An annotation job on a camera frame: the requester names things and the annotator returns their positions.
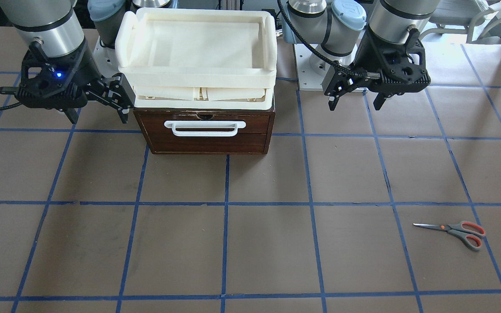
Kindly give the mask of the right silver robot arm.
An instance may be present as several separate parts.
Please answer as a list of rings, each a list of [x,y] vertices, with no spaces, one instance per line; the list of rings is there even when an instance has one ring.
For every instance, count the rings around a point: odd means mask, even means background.
[[[135,94],[122,73],[104,77],[69,0],[0,0],[28,50],[14,96],[31,109],[55,109],[77,123],[88,101],[113,108],[127,123]]]

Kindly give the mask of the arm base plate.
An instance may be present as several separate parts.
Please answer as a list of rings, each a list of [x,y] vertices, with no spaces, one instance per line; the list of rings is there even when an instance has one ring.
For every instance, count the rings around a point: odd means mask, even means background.
[[[339,61],[342,65],[348,66],[354,61],[358,45],[355,44],[350,55],[344,57],[329,55],[318,44],[313,44],[312,47],[328,59]],[[322,92],[321,83],[326,77],[329,65],[314,55],[304,44],[294,44],[294,54],[299,89],[301,91]]]
[[[120,72],[115,50],[113,48],[103,47],[100,37],[96,40],[96,46],[92,55],[103,77],[110,78]]]

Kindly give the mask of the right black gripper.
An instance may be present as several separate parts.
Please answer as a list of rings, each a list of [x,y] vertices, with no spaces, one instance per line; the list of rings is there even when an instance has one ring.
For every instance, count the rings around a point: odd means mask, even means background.
[[[122,123],[128,123],[130,109],[134,107],[136,95],[131,83],[123,73],[106,78],[101,75],[91,56],[74,56],[73,64],[78,65],[73,73],[73,82],[78,88],[78,103],[73,108],[84,107],[89,100],[117,108]]]

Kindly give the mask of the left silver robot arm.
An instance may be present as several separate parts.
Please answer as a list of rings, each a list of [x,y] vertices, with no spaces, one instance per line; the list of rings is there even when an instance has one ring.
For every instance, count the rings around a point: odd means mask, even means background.
[[[437,0],[376,0],[367,13],[355,0],[279,0],[284,39],[303,44],[324,70],[330,110],[359,88],[377,93],[374,109],[431,83],[420,32]]]

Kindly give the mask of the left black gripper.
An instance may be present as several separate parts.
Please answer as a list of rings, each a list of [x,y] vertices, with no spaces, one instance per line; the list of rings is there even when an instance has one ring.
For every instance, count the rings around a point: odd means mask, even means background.
[[[354,61],[348,65],[342,65],[339,61],[323,57],[329,65],[326,77],[323,80],[324,95],[329,97],[328,106],[334,111],[340,97],[359,88],[378,93],[373,101],[376,111],[379,111],[385,103],[388,95],[379,93],[379,67],[374,65],[373,39],[371,30],[366,30],[360,41]]]

